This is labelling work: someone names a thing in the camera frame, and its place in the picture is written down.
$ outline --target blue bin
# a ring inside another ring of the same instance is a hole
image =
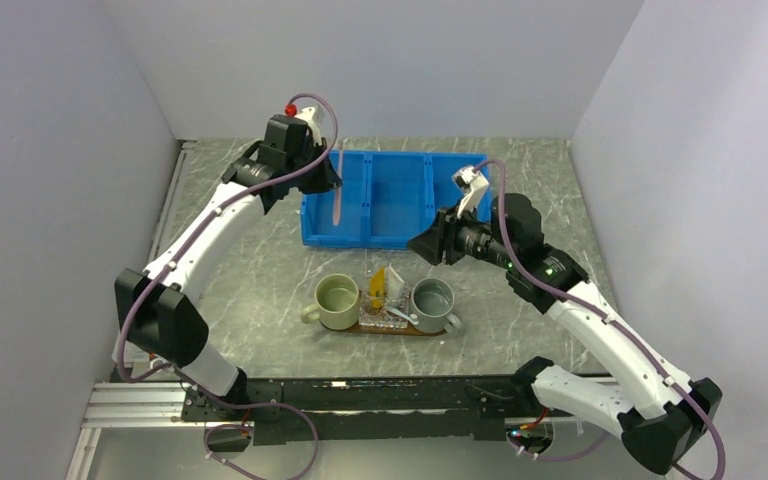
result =
[[[337,167],[338,152],[331,152]],[[427,229],[440,207],[462,197],[452,175],[477,165],[486,155],[469,153],[343,152],[340,224],[332,224],[334,192],[304,195],[300,209],[302,243],[333,248],[405,249]],[[487,176],[487,169],[482,169]],[[492,195],[478,205],[478,218],[490,219]]]

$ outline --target white wall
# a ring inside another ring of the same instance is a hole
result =
[[[727,478],[768,478],[768,0],[648,0],[573,154],[623,314],[722,387]]]
[[[175,148],[100,2],[0,0],[0,479],[65,475]]]
[[[642,0],[105,0],[178,138],[297,91],[346,135],[572,135]]]

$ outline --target mug handle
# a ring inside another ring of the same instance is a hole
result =
[[[319,321],[319,305],[311,304],[302,309],[299,317],[304,324],[310,324]]]
[[[446,315],[446,319],[449,320],[449,323],[446,324],[446,332],[454,335],[463,329],[463,322],[454,313]]]

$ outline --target cup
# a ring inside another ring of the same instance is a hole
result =
[[[448,283],[439,278],[426,278],[413,287],[410,312],[416,318],[414,327],[423,333],[438,333],[442,330],[457,332],[463,324],[452,313],[455,307],[455,293]]]
[[[331,330],[345,330],[360,317],[360,289],[347,275],[334,273],[320,280],[314,299],[301,311],[302,323],[319,321]]]

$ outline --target gray marble table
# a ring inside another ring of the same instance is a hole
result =
[[[227,164],[250,144],[200,140],[189,158],[172,212],[172,239],[207,203]],[[349,138],[347,149],[479,152],[508,166],[508,191],[529,196],[543,213],[546,241],[566,250],[613,303],[599,250],[563,140],[508,138]],[[496,172],[492,181],[497,182]],[[535,355],[576,373],[604,368],[566,330],[516,297],[504,272],[471,258],[431,267],[407,251],[305,247],[297,192],[240,238],[207,286],[199,310],[210,342],[250,376],[404,376],[512,373]],[[458,336],[359,335],[299,321],[323,276],[345,273],[363,286],[392,264],[408,283],[440,277],[455,289]]]

